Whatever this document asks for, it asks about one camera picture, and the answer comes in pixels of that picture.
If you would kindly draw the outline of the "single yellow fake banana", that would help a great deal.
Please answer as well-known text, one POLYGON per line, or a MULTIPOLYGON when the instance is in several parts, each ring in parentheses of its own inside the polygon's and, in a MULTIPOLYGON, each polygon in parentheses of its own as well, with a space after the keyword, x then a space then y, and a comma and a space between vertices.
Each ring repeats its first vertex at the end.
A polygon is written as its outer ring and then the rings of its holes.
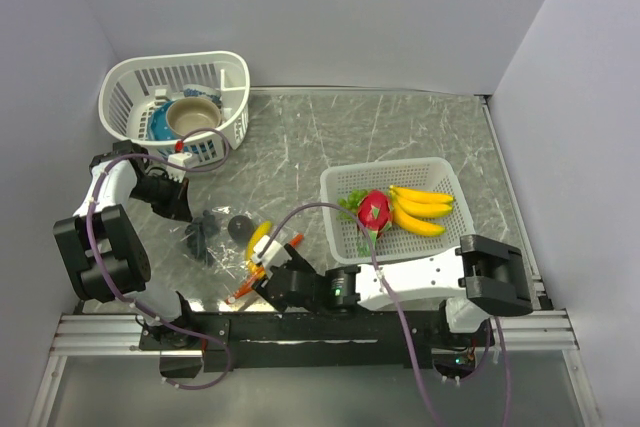
POLYGON ((257 243, 266 235, 268 235, 270 233, 272 229, 272 222, 271 221, 265 221, 263 223, 261 223, 253 232, 253 234, 251 235, 249 242, 247 244, 246 247, 246 251, 245 251, 245 261, 246 262, 250 262, 252 259, 252 256, 254 254, 254 248, 257 245, 257 243))

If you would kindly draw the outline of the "clear zip top bag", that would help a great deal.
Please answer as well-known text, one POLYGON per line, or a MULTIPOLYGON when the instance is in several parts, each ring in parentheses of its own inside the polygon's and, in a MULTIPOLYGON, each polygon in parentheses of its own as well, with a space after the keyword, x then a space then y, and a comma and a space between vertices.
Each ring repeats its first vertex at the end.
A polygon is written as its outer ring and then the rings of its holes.
MULTIPOLYGON (((227 231, 227 224, 236 215, 250 217, 256 228, 261 223, 270 220, 257 212, 250 212, 237 206, 218 206, 205 209, 202 213, 204 211, 209 211, 216 217, 220 228, 220 232, 209 240, 209 249, 215 258, 214 264, 206 266, 196 261, 186 248, 184 234, 183 244, 189 256, 213 274, 214 280, 209 285, 220 292, 223 303, 228 307, 239 307, 251 295, 253 282, 263 278, 265 273, 252 260, 250 262, 245 261, 247 245, 238 245, 231 239, 227 231)), ((268 235, 273 234, 274 231, 275 224, 272 222, 272 229, 268 235)))

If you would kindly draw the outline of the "dark round fake fruit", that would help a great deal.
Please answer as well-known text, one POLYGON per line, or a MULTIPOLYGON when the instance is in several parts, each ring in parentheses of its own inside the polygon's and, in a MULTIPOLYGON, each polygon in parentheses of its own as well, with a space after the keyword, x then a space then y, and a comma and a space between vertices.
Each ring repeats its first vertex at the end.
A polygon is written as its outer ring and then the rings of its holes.
POLYGON ((246 246, 256 230, 250 217, 236 215, 227 224, 227 231, 231 239, 238 245, 246 246))

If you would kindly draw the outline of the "green fake grapes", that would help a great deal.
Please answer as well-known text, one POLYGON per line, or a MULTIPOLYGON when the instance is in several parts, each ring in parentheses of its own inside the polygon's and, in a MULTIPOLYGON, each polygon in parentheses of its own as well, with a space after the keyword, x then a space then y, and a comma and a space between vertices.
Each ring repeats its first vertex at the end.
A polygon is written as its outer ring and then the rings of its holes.
POLYGON ((352 190, 346 197, 338 199, 338 205, 357 216, 360 204, 368 194, 369 191, 366 189, 352 190))

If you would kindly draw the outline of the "red fake apple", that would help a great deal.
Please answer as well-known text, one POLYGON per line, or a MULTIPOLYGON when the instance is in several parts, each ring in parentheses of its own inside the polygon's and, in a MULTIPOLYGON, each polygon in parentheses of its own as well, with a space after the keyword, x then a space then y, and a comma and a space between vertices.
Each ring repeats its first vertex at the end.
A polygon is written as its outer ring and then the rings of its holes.
POLYGON ((393 206, 387 194, 379 190, 371 190, 359 204, 357 216, 366 228, 372 245, 392 227, 393 206))

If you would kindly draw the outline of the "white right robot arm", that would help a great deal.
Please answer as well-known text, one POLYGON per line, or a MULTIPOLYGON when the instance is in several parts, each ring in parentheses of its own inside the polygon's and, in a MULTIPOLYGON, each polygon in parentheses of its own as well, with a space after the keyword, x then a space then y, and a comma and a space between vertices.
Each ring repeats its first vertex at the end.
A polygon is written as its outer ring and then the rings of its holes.
POLYGON ((295 248, 263 236, 251 260, 266 276, 254 289, 275 310, 314 313, 378 311, 396 303, 438 300, 439 337, 460 345, 489 317, 522 317, 533 304, 521 251, 464 235, 439 254, 376 267, 348 265, 319 274, 295 248))

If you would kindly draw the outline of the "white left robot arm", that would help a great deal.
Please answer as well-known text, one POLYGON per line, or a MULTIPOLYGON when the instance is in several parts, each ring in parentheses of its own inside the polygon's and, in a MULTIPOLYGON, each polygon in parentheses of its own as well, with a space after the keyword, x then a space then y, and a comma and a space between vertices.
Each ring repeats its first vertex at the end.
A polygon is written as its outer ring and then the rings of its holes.
POLYGON ((156 342, 184 349, 197 342, 199 325, 184 296, 151 280, 149 257, 126 203, 134 198, 160 217, 190 222, 189 181, 166 169, 154 174, 150 160, 131 141, 95 156, 85 199, 71 217, 54 224, 53 235, 80 299, 118 300, 142 316, 144 331, 156 342))

